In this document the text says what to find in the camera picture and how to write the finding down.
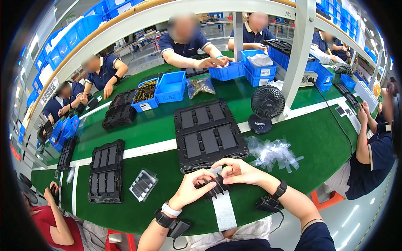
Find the white watch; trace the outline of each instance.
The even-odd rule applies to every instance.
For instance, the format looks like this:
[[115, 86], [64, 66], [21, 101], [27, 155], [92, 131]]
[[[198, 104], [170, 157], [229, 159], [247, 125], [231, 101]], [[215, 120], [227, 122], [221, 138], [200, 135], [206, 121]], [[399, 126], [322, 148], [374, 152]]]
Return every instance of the white watch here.
[[181, 209], [180, 209], [180, 211], [176, 211], [176, 210], [170, 208], [168, 205], [168, 201], [162, 205], [162, 211], [164, 211], [170, 215], [173, 215], [173, 216], [179, 216], [179, 214], [181, 213]]

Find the desk fan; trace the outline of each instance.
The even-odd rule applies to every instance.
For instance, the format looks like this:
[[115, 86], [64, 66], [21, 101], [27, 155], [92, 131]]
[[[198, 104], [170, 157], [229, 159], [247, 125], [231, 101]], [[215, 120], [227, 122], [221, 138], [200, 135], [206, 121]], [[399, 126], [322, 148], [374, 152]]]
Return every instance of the desk fan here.
[[285, 108], [285, 97], [274, 86], [258, 88], [251, 96], [251, 109], [248, 125], [256, 134], [265, 134], [272, 127], [271, 119], [278, 117]]

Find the fan base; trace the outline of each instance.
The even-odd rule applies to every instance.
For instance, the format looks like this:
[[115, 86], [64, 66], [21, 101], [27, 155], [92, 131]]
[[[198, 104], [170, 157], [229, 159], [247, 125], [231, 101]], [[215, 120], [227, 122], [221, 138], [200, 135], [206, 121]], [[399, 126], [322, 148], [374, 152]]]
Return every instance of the fan base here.
[[258, 135], [262, 135], [269, 132], [272, 127], [272, 121], [269, 118], [259, 118], [256, 114], [253, 113], [248, 118], [248, 125], [251, 128], [252, 132]]

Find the person sitting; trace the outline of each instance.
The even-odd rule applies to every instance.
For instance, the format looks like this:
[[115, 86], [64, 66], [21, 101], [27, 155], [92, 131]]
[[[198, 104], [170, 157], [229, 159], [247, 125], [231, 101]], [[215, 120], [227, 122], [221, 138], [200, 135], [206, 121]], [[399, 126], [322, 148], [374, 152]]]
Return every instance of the person sitting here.
[[[262, 11], [248, 14], [248, 20], [243, 24], [243, 50], [261, 49], [266, 51], [267, 46], [261, 40], [276, 39], [268, 29], [269, 16]], [[234, 30], [229, 37], [228, 49], [234, 50]]]
[[[55, 182], [50, 183], [52, 187], [57, 194], [59, 187]], [[50, 246], [64, 251], [105, 251], [107, 229], [62, 215], [49, 188], [45, 188], [44, 195], [49, 203], [46, 206], [32, 206], [26, 196], [23, 199], [33, 222]]]
[[[348, 200], [360, 198], [378, 187], [395, 162], [391, 124], [394, 119], [393, 98], [397, 83], [388, 87], [384, 96], [385, 123], [377, 123], [370, 114], [367, 102], [360, 104], [358, 118], [361, 123], [357, 149], [352, 157], [324, 182], [325, 192], [336, 191]], [[373, 136], [367, 141], [367, 125]]]
[[84, 93], [84, 85], [79, 82], [65, 81], [61, 83], [56, 90], [56, 95], [63, 99], [63, 108], [58, 112], [59, 116], [63, 116], [68, 111], [76, 108], [81, 99], [78, 98]]
[[[260, 186], [269, 194], [276, 194], [282, 181], [268, 173], [250, 166], [242, 159], [224, 158], [212, 165], [212, 168], [226, 165], [221, 175], [223, 184], [245, 183]], [[199, 169], [184, 176], [183, 181], [175, 195], [164, 204], [161, 214], [168, 218], [177, 218], [184, 206], [198, 200], [209, 190], [214, 188], [216, 182], [210, 182], [199, 189], [195, 184], [203, 179], [210, 180], [216, 175], [209, 170]], [[327, 225], [323, 222], [320, 213], [313, 202], [296, 189], [287, 186], [285, 192], [279, 196], [279, 203], [291, 214], [300, 220], [301, 236], [295, 251], [322, 250], [335, 251], [334, 241], [331, 238]], [[155, 218], [144, 231], [138, 243], [138, 251], [159, 250], [169, 228], [164, 227], [166, 222], [159, 222]], [[252, 222], [244, 226], [227, 230], [225, 233], [217, 232], [205, 235], [186, 236], [190, 251], [218, 251], [218, 250], [267, 250], [283, 251], [280, 248], [271, 247], [268, 242], [271, 221], [268, 218]]]
[[347, 63], [352, 62], [353, 52], [354, 50], [350, 48], [350, 46], [339, 39], [336, 39], [334, 44], [332, 45], [332, 54], [338, 56], [340, 59]]
[[332, 55], [331, 50], [329, 50], [327, 41], [333, 39], [333, 36], [325, 31], [316, 31], [313, 33], [312, 45], [316, 46], [320, 51], [327, 53], [331, 60], [336, 62], [336, 57]]
[[81, 95], [81, 103], [88, 102], [88, 93], [94, 84], [98, 91], [103, 91], [103, 99], [108, 98], [113, 93], [113, 85], [128, 71], [126, 64], [114, 55], [106, 57], [97, 57], [90, 55], [81, 64], [84, 71], [87, 72], [85, 78], [85, 89]]
[[[165, 63], [179, 68], [203, 69], [225, 66], [233, 58], [223, 56], [200, 30], [198, 17], [194, 13], [186, 13], [171, 17], [168, 22], [168, 33], [159, 39], [162, 57]], [[211, 58], [196, 60], [189, 57], [198, 54], [198, 49], [209, 54]]]

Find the pile of plastic strips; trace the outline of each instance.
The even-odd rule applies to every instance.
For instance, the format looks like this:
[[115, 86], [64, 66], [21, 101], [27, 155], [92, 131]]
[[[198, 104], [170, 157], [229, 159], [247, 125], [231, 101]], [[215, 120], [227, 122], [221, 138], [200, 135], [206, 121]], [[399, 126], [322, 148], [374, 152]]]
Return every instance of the pile of plastic strips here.
[[297, 157], [293, 154], [292, 150], [289, 150], [291, 144], [285, 139], [262, 142], [255, 136], [245, 138], [250, 154], [253, 155], [256, 160], [249, 164], [256, 167], [260, 166], [263, 169], [267, 168], [268, 172], [272, 171], [275, 163], [278, 161], [279, 169], [285, 169], [288, 173], [292, 172], [290, 166], [292, 165], [296, 170], [299, 169], [298, 161], [304, 159], [304, 156]]

